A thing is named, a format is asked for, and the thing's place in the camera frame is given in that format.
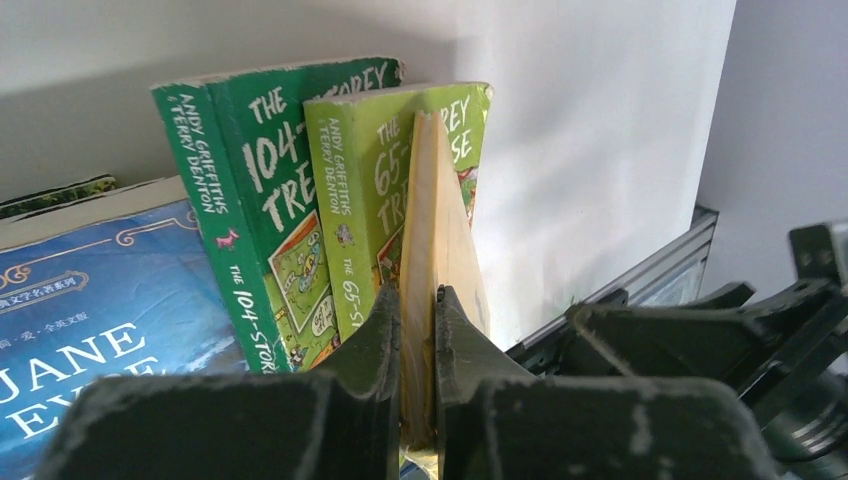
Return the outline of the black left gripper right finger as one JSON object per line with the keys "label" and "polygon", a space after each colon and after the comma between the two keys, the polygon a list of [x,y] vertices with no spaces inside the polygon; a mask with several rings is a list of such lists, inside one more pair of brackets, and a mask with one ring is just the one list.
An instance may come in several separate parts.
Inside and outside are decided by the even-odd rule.
{"label": "black left gripper right finger", "polygon": [[443,479],[775,479],[751,411],[706,378],[537,377],[435,300]]}

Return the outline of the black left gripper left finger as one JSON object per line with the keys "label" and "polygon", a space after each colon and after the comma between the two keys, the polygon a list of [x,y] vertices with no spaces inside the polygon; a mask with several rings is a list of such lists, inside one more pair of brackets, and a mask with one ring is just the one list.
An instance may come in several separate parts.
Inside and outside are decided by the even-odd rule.
{"label": "black left gripper left finger", "polygon": [[105,377],[65,414],[40,479],[396,479],[400,299],[300,373]]}

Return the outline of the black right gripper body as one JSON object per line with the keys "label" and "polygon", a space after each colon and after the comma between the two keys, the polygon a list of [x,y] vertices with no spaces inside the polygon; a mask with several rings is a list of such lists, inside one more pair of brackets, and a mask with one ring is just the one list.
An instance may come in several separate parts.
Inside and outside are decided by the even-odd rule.
{"label": "black right gripper body", "polygon": [[847,377],[831,364],[847,352],[847,224],[796,227],[788,241],[796,281],[745,308],[775,338],[740,387],[780,464],[847,461]]}

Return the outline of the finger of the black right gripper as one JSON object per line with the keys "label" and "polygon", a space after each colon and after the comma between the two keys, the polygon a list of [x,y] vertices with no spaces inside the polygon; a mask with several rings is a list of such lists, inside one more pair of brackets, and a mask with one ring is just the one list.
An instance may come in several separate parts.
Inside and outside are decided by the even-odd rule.
{"label": "finger of the black right gripper", "polygon": [[742,398],[762,398],[788,378],[804,331],[835,302],[829,281],[797,281],[756,301],[732,282],[696,301],[653,306],[580,302],[567,374],[703,377]]}

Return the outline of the yellow book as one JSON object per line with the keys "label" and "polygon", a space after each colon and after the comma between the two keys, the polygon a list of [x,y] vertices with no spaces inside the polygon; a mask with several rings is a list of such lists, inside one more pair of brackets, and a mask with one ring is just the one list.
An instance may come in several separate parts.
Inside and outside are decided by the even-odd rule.
{"label": "yellow book", "polygon": [[409,192],[398,280],[401,310],[400,452],[434,468],[435,303],[454,288],[471,324],[490,333],[489,302],[471,235],[471,220],[449,142],[437,113],[414,117]]}

